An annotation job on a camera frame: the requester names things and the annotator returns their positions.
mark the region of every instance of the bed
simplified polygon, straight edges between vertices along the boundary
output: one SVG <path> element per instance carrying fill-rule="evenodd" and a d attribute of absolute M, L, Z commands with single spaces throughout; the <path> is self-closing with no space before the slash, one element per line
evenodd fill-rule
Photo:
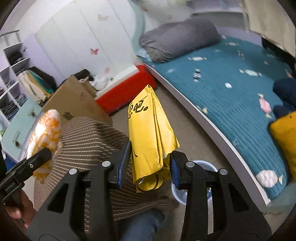
<path fill-rule="evenodd" d="M 138 19 L 135 42 L 143 19 L 137 6 L 132 7 Z M 239 31 L 227 29 L 232 35 Z M 290 68 L 260 46 L 260 36 L 244 32 L 243 37 L 241 32 L 239 39 L 223 36 L 217 45 L 170 62 L 141 60 L 215 142 L 258 208 L 264 213 L 291 210 L 296 185 L 290 182 L 287 163 L 268 132 L 275 117 L 259 102 L 264 99 L 271 108 L 281 104 L 272 86 L 286 78 Z"/>

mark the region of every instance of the person's leg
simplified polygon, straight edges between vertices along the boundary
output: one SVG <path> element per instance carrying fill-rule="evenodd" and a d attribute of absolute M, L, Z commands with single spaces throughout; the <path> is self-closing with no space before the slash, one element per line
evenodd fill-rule
<path fill-rule="evenodd" d="M 163 212 L 155 208 L 123 219 L 120 222 L 120 241 L 152 241 L 164 220 Z"/>

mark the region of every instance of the yellow cushion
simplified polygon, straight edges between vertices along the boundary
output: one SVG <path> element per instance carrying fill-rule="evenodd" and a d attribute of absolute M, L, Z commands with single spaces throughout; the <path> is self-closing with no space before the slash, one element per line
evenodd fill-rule
<path fill-rule="evenodd" d="M 282 148 L 296 182 L 296 111 L 270 124 L 270 131 Z"/>
<path fill-rule="evenodd" d="M 31 136 L 27 148 L 27 158 L 35 155 L 43 148 L 48 148 L 54 155 L 58 142 L 61 137 L 61 120 L 57 110 L 47 111 L 38 121 L 37 126 Z M 54 166 L 54 159 L 51 159 L 43 166 L 34 171 L 33 176 L 41 184 L 44 184 L 45 179 L 50 174 Z"/>

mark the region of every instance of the gray floor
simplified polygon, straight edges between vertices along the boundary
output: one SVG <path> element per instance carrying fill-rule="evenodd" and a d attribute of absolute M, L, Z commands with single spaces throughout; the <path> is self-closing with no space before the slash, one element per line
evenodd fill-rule
<path fill-rule="evenodd" d="M 169 93 L 160 83 L 155 90 L 161 105 L 169 119 L 176 137 L 180 143 L 181 152 L 184 152 L 189 160 L 205 160 L 212 163 L 217 169 L 226 168 L 233 172 L 230 164 L 220 152 L 206 132 L 186 109 Z M 128 107 L 121 109 L 113 115 L 113 127 L 128 135 Z M 180 205 L 167 219 L 165 227 L 156 235 L 155 241 L 179 241 L 181 237 L 185 206 Z M 278 229 L 287 217 L 288 213 L 267 214 L 266 220 L 272 231 Z M 209 215 L 209 227 L 213 225 L 213 218 Z"/>

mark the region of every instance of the cardboard box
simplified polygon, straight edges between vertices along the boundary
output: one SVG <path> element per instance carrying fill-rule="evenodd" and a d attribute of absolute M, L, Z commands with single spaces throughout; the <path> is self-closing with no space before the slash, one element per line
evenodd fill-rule
<path fill-rule="evenodd" d="M 112 126 L 112 119 L 95 102 L 82 83 L 72 75 L 50 97 L 43 106 L 44 112 L 56 109 L 64 125 L 73 117 L 86 116 Z"/>

